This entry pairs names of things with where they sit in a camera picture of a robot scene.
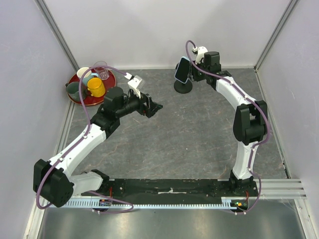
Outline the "black phone stand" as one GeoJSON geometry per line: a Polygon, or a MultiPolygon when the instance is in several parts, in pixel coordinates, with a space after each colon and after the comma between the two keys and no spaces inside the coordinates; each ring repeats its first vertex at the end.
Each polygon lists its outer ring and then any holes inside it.
{"type": "Polygon", "coordinates": [[[180,93],[180,94],[189,93],[192,90],[192,82],[190,80],[190,77],[188,76],[188,81],[185,84],[183,84],[180,81],[175,79],[173,87],[174,87],[175,91],[180,93]]]}

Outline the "white cup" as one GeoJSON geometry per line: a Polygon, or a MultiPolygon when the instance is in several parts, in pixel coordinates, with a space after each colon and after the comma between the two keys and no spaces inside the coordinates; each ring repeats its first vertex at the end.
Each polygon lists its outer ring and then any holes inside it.
{"type": "Polygon", "coordinates": [[[90,79],[93,78],[92,71],[88,70],[89,67],[82,67],[77,71],[77,77],[80,80],[82,78],[82,83],[87,86],[90,79]]]}

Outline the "yellow mug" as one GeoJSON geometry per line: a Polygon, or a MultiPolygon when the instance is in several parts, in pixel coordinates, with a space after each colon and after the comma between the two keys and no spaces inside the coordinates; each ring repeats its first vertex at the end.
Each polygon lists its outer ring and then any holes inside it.
{"type": "Polygon", "coordinates": [[[106,92],[103,81],[98,77],[94,77],[88,81],[87,89],[90,95],[96,98],[104,96],[106,92]]]}

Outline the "clear glass tumbler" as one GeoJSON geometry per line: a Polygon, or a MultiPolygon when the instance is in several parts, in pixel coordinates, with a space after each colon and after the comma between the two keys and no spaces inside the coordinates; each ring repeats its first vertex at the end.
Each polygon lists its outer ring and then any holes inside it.
{"type": "Polygon", "coordinates": [[[109,78],[109,70],[101,66],[107,66],[107,63],[105,61],[96,62],[94,64],[94,70],[99,75],[99,78],[104,81],[109,78]]]}

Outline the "dark green mug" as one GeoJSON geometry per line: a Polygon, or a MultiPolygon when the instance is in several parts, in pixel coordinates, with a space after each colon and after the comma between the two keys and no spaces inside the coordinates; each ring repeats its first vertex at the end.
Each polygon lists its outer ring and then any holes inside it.
{"type": "Polygon", "coordinates": [[[72,99],[75,102],[80,101],[80,95],[82,95],[83,100],[87,98],[86,87],[83,84],[81,84],[81,90],[79,90],[79,85],[79,82],[71,82],[66,84],[66,92],[70,99],[72,99]]]}

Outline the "red round tray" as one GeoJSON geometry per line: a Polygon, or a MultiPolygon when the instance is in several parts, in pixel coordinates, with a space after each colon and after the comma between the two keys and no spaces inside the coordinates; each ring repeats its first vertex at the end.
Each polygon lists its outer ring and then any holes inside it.
{"type": "MultiPolygon", "coordinates": [[[[71,82],[79,82],[79,79],[78,79],[78,77],[77,77],[76,74],[69,80],[68,83],[71,83],[71,82]]],[[[104,81],[103,81],[103,84],[104,84],[104,86],[105,86],[106,92],[107,92],[108,89],[110,89],[110,88],[116,86],[116,84],[117,84],[116,78],[115,78],[114,74],[113,74],[111,71],[109,71],[109,78],[108,78],[107,80],[104,80],[104,81]]],[[[103,102],[104,96],[98,97],[98,98],[92,97],[92,96],[90,95],[90,92],[88,91],[87,87],[86,87],[86,91],[87,91],[87,98],[83,100],[85,106],[95,106],[95,105],[99,105],[99,104],[101,104],[101,103],[103,102]]],[[[70,99],[70,100],[71,100],[72,102],[78,104],[78,105],[81,104],[80,101],[79,101],[79,102],[75,102],[75,101],[73,101],[72,99],[70,99]]]]}

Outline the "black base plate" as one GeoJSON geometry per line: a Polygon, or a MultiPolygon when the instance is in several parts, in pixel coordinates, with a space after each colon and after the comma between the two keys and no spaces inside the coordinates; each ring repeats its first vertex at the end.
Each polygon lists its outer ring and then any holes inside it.
{"type": "Polygon", "coordinates": [[[255,181],[235,187],[217,179],[114,179],[97,193],[135,205],[220,204],[222,197],[256,197],[255,181]]]}

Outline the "phone with light blue case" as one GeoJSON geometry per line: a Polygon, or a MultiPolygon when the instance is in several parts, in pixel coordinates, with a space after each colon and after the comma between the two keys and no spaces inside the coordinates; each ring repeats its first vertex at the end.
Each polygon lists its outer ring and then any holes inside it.
{"type": "Polygon", "coordinates": [[[189,68],[190,60],[185,56],[181,57],[175,69],[174,78],[180,81],[181,83],[185,84],[188,81],[189,68]]]}

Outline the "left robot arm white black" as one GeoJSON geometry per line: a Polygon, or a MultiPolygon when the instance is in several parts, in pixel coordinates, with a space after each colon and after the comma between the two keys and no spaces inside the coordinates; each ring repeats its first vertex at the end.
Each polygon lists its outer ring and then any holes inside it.
{"type": "Polygon", "coordinates": [[[120,119],[133,112],[151,118],[163,106],[148,94],[126,94],[120,87],[113,87],[104,95],[104,101],[81,134],[60,153],[48,161],[38,160],[33,171],[33,190],[37,206],[46,199],[50,205],[64,206],[72,196],[94,191],[99,196],[109,192],[109,177],[99,170],[73,175],[79,163],[120,126],[120,119]]]}

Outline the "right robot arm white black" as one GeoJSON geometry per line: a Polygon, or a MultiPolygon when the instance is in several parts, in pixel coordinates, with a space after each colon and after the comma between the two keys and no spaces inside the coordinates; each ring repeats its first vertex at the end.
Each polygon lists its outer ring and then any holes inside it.
{"type": "Polygon", "coordinates": [[[253,164],[261,142],[268,137],[268,107],[265,101],[249,96],[228,71],[223,71],[220,55],[205,47],[194,47],[196,59],[191,62],[195,81],[206,80],[234,108],[233,134],[238,142],[237,156],[228,180],[228,190],[240,196],[254,187],[253,164]]]}

